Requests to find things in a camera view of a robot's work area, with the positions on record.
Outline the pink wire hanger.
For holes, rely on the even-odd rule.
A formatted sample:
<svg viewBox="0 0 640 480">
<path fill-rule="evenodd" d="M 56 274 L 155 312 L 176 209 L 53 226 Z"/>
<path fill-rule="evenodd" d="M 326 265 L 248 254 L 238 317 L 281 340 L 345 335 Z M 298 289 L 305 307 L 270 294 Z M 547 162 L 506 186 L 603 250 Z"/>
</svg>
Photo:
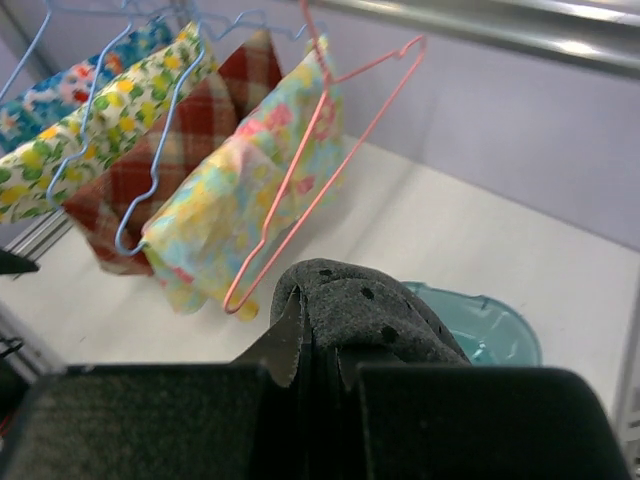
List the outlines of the pink wire hanger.
<svg viewBox="0 0 640 480">
<path fill-rule="evenodd" d="M 248 301 L 250 295 L 256 289 L 258 283 L 266 275 L 276 259 L 280 256 L 283 250 L 288 246 L 290 241 L 297 234 L 297 232 L 307 220 L 314 208 L 321 202 L 326 192 L 339 178 L 340 174 L 352 159 L 352 157 L 355 155 L 356 151 L 376 127 L 380 119 L 386 113 L 386 110 L 395 100 L 402 88 L 406 85 L 409 78 L 414 74 L 420 63 L 424 60 L 426 54 L 427 40 L 423 35 L 419 35 L 402 48 L 393 50 L 383 55 L 382 57 L 353 70 L 348 74 L 345 74 L 341 77 L 336 77 L 333 75 L 333 70 L 326 63 L 326 48 L 321 45 L 320 39 L 322 35 L 319 34 L 316 29 L 316 25 L 310 12 L 309 3 L 306 1 L 301 1 L 299 3 L 299 6 L 306 21 L 306 26 L 308 27 L 308 30 L 310 32 L 310 40 L 312 42 L 312 51 L 315 54 L 315 62 L 322 73 L 323 89 L 321 95 L 318 97 L 318 102 L 315 106 L 313 115 L 308 121 L 304 123 L 304 125 L 306 126 L 304 135 L 300 138 L 300 142 L 298 144 L 295 155 L 289 163 L 288 170 L 286 171 L 286 174 L 273 199 L 270 209 L 265 216 L 261 229 L 260 241 L 257 243 L 255 248 L 247 255 L 225 295 L 223 307 L 225 312 L 228 314 L 237 313 Z M 331 134 L 326 132 L 324 127 L 328 124 L 333 125 L 338 119 L 342 117 L 340 109 L 338 108 L 333 96 L 333 90 L 336 88 L 336 86 L 382 64 L 389 59 L 399 60 L 405 57 L 409 49 L 415 45 L 419 47 L 419 53 L 417 54 L 414 63 L 411 65 L 395 90 L 390 94 L 389 98 L 384 102 L 381 109 L 365 129 L 359 140 L 356 141 L 352 150 L 349 153 L 345 153 L 344 150 L 340 148 L 336 155 L 330 153 L 327 148 L 322 146 L 322 143 L 331 138 Z M 262 270 L 256 275 L 256 278 L 253 280 L 251 285 L 243 290 L 242 296 L 236 297 L 235 292 L 238 288 L 238 285 L 241 283 L 243 275 L 246 273 L 246 270 L 249 269 L 252 261 L 256 258 L 256 256 L 260 254 L 260 251 L 263 249 L 263 247 L 266 245 L 267 240 L 269 239 L 270 226 L 273 222 L 274 216 L 278 213 L 279 205 L 282 198 L 285 196 L 285 194 L 291 193 L 293 191 L 293 188 L 291 186 L 291 179 L 296 174 L 297 167 L 299 166 L 300 162 L 305 159 L 305 155 L 307 153 L 318 156 L 318 158 L 322 160 L 323 163 L 331 166 L 331 175 L 326 178 L 325 184 L 323 184 L 322 188 L 317 191 L 315 197 L 309 201 L 305 211 L 296 217 L 295 224 L 291 227 L 289 233 L 286 235 L 286 237 L 284 237 L 281 244 L 275 249 L 270 259 L 264 263 Z"/>
</svg>

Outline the red plaid skirt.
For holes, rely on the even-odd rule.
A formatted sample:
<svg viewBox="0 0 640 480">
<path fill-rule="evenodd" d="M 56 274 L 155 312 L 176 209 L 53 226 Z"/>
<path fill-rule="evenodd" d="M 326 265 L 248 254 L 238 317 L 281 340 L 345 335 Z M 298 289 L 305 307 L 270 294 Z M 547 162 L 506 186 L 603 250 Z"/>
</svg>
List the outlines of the red plaid skirt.
<svg viewBox="0 0 640 480">
<path fill-rule="evenodd" d="M 161 116 L 130 151 L 64 202 L 102 270 L 151 275 L 144 254 L 116 250 L 118 227 L 125 228 L 122 243 L 135 247 L 143 225 L 281 78 L 270 32 L 254 32 L 177 103 L 172 116 Z"/>
</svg>

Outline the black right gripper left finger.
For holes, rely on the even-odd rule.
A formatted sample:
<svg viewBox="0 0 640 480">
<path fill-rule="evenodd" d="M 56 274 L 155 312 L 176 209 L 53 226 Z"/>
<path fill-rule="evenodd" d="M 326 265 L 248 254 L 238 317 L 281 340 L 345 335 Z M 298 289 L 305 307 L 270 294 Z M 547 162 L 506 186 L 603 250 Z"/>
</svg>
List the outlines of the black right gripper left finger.
<svg viewBox="0 0 640 480">
<path fill-rule="evenodd" d="M 74 365 L 42 375 L 1 456 L 5 479 L 302 479 L 301 293 L 238 358 Z"/>
</svg>

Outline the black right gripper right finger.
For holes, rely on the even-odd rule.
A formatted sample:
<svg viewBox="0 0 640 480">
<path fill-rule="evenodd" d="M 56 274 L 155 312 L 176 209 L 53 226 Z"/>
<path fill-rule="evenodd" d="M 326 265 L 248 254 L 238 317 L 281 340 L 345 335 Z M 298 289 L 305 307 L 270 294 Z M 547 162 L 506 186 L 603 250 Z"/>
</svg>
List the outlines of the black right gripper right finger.
<svg viewBox="0 0 640 480">
<path fill-rule="evenodd" d="M 358 479 L 628 479 L 602 405 L 558 368 L 338 357 Z"/>
</svg>

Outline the pastel floral skirt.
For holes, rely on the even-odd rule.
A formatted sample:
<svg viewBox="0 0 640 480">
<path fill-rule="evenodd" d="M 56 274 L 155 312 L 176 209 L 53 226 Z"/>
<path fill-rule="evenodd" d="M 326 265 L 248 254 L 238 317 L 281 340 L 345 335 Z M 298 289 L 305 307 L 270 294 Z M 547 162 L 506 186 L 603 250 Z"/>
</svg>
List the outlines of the pastel floral skirt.
<svg viewBox="0 0 640 480">
<path fill-rule="evenodd" d="M 172 309 L 193 313 L 208 300 L 223 301 L 247 255 L 261 238 L 273 199 L 295 155 L 304 123 L 323 89 L 312 42 L 305 58 L 288 73 L 206 157 L 143 227 L 141 245 Z M 343 147 L 343 95 L 333 96 L 342 117 L 324 127 L 322 146 L 334 155 Z M 271 244 L 296 221 L 331 175 L 332 167 L 307 153 L 291 179 L 270 226 Z M 252 261 L 235 292 L 251 285 L 265 250 Z"/>
</svg>

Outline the dark grey dotted skirt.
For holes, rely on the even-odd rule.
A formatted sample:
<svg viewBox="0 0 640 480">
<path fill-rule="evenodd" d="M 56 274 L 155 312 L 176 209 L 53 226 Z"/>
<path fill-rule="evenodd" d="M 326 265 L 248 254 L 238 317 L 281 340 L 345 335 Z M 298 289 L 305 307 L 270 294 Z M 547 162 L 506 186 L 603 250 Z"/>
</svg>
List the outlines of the dark grey dotted skirt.
<svg viewBox="0 0 640 480">
<path fill-rule="evenodd" d="M 298 262 L 276 284 L 272 323 L 294 290 L 322 348 L 385 347 L 405 362 L 470 363 L 427 303 L 384 272 L 322 258 Z"/>
</svg>

